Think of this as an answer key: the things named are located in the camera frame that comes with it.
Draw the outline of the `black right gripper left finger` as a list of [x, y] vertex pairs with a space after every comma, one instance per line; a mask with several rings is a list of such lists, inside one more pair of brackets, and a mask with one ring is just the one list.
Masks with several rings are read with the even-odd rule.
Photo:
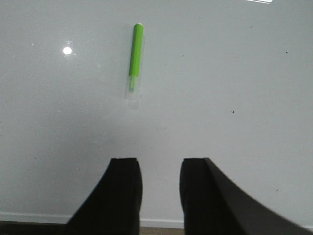
[[59, 234], [137, 235], [141, 201], [137, 159], [111, 159], [97, 186]]

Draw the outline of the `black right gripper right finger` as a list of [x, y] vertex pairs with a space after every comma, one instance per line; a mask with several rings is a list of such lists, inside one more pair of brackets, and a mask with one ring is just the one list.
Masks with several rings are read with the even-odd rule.
[[231, 181], [209, 158], [186, 158], [180, 201], [187, 235], [311, 235]]

